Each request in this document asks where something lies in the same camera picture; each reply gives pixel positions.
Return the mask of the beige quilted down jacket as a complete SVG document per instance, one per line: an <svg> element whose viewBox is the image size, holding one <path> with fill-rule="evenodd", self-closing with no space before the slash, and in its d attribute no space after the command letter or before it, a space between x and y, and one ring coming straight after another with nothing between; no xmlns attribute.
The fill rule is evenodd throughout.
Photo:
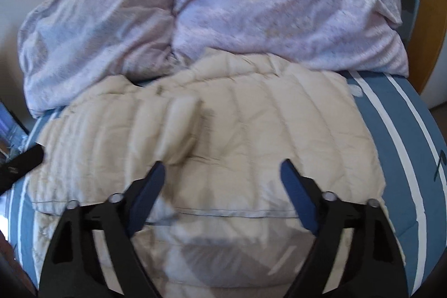
<svg viewBox="0 0 447 298"><path fill-rule="evenodd" d="M41 130L30 173L40 271L67 202L101 203L157 161L166 180L133 244L164 297L282 297L313 244L280 180L289 159L344 201L380 199L378 152L346 79L272 54L209 49L139 87L109 76Z"/></svg>

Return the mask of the flat screen television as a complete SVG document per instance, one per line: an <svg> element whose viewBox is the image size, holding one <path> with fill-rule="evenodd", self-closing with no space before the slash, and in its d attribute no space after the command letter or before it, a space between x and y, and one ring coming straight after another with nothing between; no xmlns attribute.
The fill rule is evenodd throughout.
<svg viewBox="0 0 447 298"><path fill-rule="evenodd" d="M29 131L3 102L0 104L0 149L1 165L26 149Z"/></svg>

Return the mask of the blue white striped bedsheet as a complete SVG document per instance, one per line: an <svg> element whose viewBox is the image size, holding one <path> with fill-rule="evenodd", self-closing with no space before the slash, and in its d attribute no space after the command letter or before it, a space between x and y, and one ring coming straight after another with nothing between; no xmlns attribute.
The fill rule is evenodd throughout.
<svg viewBox="0 0 447 298"><path fill-rule="evenodd" d="M372 72L343 76L377 147L384 200L414 293L446 249L446 142L407 79Z"/></svg>

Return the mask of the lilac floral duvet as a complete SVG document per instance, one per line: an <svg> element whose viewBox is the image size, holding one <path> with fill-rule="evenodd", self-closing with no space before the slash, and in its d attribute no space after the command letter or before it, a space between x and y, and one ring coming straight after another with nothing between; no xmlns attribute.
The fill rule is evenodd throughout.
<svg viewBox="0 0 447 298"><path fill-rule="evenodd" d="M22 23L17 51L38 117L108 76L175 73L206 48L407 76L400 26L401 0L46 0Z"/></svg>

